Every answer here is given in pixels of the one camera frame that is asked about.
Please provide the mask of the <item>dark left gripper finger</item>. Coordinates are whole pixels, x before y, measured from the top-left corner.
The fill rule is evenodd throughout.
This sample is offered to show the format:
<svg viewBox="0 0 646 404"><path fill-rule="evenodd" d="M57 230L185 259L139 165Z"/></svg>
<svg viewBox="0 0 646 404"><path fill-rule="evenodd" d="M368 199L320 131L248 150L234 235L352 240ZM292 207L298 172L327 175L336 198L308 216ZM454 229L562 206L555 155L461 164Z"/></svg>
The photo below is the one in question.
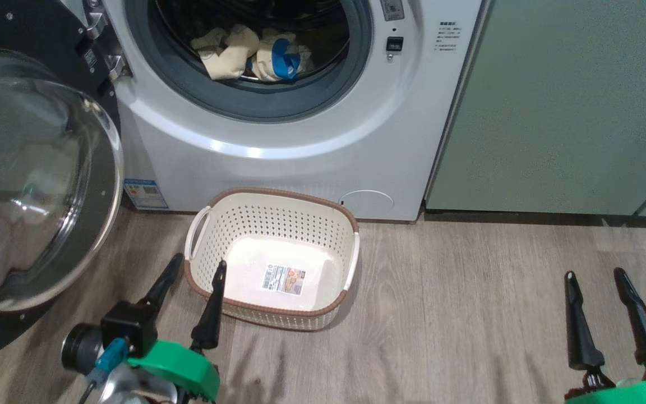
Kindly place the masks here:
<svg viewBox="0 0 646 404"><path fill-rule="evenodd" d="M223 315L223 302L225 299L225 280L227 264L222 259L213 276L212 293L208 298L204 312L199 322L192 328L190 350L203 352L214 350L219 344L221 320Z"/></svg>
<svg viewBox="0 0 646 404"><path fill-rule="evenodd" d="M161 272L160 276L156 279L153 286L150 287L146 295L138 301L138 304L143 305L144 307L151 307L158 313L163 307L167 292L181 273L183 261L183 254L172 256L166 268Z"/></svg>

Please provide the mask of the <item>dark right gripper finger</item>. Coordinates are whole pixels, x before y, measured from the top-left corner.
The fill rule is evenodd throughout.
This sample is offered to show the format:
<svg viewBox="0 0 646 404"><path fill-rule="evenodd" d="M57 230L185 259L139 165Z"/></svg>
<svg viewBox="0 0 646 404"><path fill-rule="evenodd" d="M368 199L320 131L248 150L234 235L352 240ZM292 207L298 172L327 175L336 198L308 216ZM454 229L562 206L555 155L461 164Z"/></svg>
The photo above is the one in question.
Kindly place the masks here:
<svg viewBox="0 0 646 404"><path fill-rule="evenodd" d="M620 301L625 305L635 340L635 360L646 365L646 304L639 296L631 279L622 268L613 269Z"/></svg>
<svg viewBox="0 0 646 404"><path fill-rule="evenodd" d="M576 274L564 276L565 313L567 332L567 364L572 370L590 371L605 365L602 351L594 344L584 313L584 296Z"/></svg>

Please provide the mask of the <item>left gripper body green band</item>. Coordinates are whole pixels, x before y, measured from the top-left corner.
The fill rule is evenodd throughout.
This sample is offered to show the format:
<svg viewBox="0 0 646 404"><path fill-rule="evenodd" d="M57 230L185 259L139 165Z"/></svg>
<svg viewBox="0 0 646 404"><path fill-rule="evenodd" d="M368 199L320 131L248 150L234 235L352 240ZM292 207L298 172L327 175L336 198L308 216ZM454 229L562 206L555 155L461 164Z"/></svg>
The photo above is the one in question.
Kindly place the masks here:
<svg viewBox="0 0 646 404"><path fill-rule="evenodd" d="M190 396L218 401L221 378L217 368L201 353L179 343L157 340L146 355L129 356L126 364L173 383Z"/></svg>

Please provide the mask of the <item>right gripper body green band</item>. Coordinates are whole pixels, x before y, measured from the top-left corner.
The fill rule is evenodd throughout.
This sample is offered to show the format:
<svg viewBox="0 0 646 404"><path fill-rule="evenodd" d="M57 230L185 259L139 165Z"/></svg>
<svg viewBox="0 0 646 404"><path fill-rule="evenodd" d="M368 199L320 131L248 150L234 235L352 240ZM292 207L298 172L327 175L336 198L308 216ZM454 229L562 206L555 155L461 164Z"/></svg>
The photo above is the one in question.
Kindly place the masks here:
<svg viewBox="0 0 646 404"><path fill-rule="evenodd" d="M636 384L617 385L600 369L587 371L581 388L570 389L565 403L646 403L646 379Z"/></svg>

